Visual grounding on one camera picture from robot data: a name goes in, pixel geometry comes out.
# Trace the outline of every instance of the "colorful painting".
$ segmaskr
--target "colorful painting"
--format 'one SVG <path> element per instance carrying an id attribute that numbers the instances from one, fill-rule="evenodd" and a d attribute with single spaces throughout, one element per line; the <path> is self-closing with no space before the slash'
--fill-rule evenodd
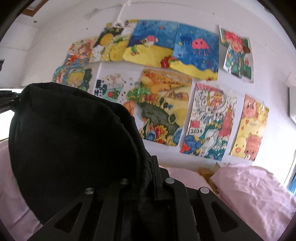
<path id="1" fill-rule="evenodd" d="M 137 21 L 136 19 L 130 19 L 124 22 L 123 27 L 116 28 L 112 26 L 112 23 L 107 23 L 94 45 L 90 61 L 123 60 L 123 53 L 137 25 Z"/>
<path id="2" fill-rule="evenodd" d="M 139 88 L 140 76 L 141 72 L 137 71 L 102 69 L 94 95 L 123 105 L 133 115 L 136 105 L 134 95 Z"/>
<path id="3" fill-rule="evenodd" d="M 237 98 L 201 83 L 194 102 L 181 153 L 221 161 L 232 131 Z"/>
<path id="4" fill-rule="evenodd" d="M 69 48 L 64 66 L 67 68 L 80 67 L 90 62 L 91 51 L 98 37 L 77 41 Z"/>
<path id="5" fill-rule="evenodd" d="M 232 156 L 254 161 L 265 126 L 269 109 L 262 103 L 246 95 L 239 130 L 231 151 Z"/>
<path id="6" fill-rule="evenodd" d="M 68 70 L 68 68 L 65 68 L 64 66 L 58 67 L 56 69 L 56 71 L 54 72 L 52 81 L 55 83 L 58 83 L 58 84 L 62 84 L 67 70 Z"/>
<path id="7" fill-rule="evenodd" d="M 219 36 L 179 24 L 170 67 L 201 80 L 217 80 Z"/>
<path id="8" fill-rule="evenodd" d="M 142 109 L 143 139 L 169 146 L 179 143 L 191 85 L 187 75 L 144 69 L 140 87 L 128 93 Z"/>
<path id="9" fill-rule="evenodd" d="M 53 82 L 88 91 L 92 78 L 91 67 L 77 67 L 65 69 L 58 67 L 54 73 Z"/>
<path id="10" fill-rule="evenodd" d="M 169 68 L 177 27 L 177 22 L 139 20 L 123 59 L 147 66 Z"/>
<path id="11" fill-rule="evenodd" d="M 120 74 L 109 74 L 96 81 L 94 95 L 100 98 L 116 102 L 123 89 L 123 78 Z"/>
<path id="12" fill-rule="evenodd" d="M 238 78 L 242 76 L 253 81 L 253 56 L 250 40 L 220 28 L 221 42 L 228 47 L 223 69 Z"/>

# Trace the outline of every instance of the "yellow sand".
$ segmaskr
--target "yellow sand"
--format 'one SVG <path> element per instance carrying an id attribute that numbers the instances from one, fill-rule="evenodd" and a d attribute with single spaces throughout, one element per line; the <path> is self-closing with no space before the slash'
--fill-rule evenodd
<path id="1" fill-rule="evenodd" d="M 121 61 L 123 60 L 123 54 L 126 50 L 129 40 L 121 41 L 116 44 L 110 51 L 109 56 L 111 61 Z"/>
<path id="2" fill-rule="evenodd" d="M 164 57 L 172 55 L 173 53 L 172 49 L 157 45 L 153 45 L 148 48 L 144 45 L 137 45 L 136 49 L 140 54 L 133 56 L 131 47 L 128 47 L 123 54 L 123 59 L 136 64 L 161 68 L 160 62 L 164 59 Z"/>
<path id="3" fill-rule="evenodd" d="M 183 64 L 181 61 L 172 61 L 170 63 L 171 69 L 177 70 L 179 72 L 182 72 L 184 74 L 187 74 L 189 76 L 201 79 L 201 80 L 217 80 L 218 79 L 218 73 L 214 73 L 209 69 L 206 70 L 199 70 L 192 64 L 186 65 Z"/>
<path id="4" fill-rule="evenodd" d="M 102 54 L 100 61 L 110 61 L 109 53 L 114 46 L 114 44 L 105 46 L 105 51 Z"/>

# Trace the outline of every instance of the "drawing of boy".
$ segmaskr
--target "drawing of boy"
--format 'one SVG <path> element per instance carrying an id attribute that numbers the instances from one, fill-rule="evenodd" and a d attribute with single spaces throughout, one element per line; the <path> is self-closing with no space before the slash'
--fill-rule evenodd
<path id="1" fill-rule="evenodd" d="M 245 57 L 251 50 L 244 46 L 243 40 L 232 32 L 225 31 L 225 40 L 229 43 L 225 66 L 228 72 L 241 78 L 242 75 L 251 79 L 251 67 Z"/>

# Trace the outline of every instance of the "wooden frame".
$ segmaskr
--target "wooden frame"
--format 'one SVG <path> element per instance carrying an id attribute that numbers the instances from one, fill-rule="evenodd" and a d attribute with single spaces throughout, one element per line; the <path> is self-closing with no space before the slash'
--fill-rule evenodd
<path id="1" fill-rule="evenodd" d="M 49 0 L 42 0 L 41 3 L 39 3 L 39 5 L 34 9 L 34 10 L 30 10 L 30 9 L 25 9 L 22 13 L 25 14 L 25 15 L 28 15 L 30 17 L 33 17 L 37 12 L 38 10 L 48 2 Z"/>

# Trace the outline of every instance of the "screw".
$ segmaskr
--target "screw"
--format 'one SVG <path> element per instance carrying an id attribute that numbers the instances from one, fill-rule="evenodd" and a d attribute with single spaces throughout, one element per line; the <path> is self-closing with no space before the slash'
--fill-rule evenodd
<path id="1" fill-rule="evenodd" d="M 87 188 L 84 191 L 87 195 L 93 194 L 94 193 L 94 189 L 93 188 Z"/>
<path id="2" fill-rule="evenodd" d="M 173 179 L 173 178 L 167 178 L 166 180 L 165 180 L 165 182 L 167 183 L 167 184 L 173 184 L 174 182 L 175 182 L 175 180 Z"/>
<path id="3" fill-rule="evenodd" d="M 206 188 L 206 187 L 202 187 L 200 189 L 200 192 L 203 193 L 203 194 L 208 194 L 210 192 L 210 190 L 208 188 Z"/>
<path id="4" fill-rule="evenodd" d="M 128 183 L 128 180 L 127 180 L 126 178 L 123 178 L 123 179 L 120 181 L 120 183 L 121 183 L 122 185 L 126 185 L 126 184 Z"/>

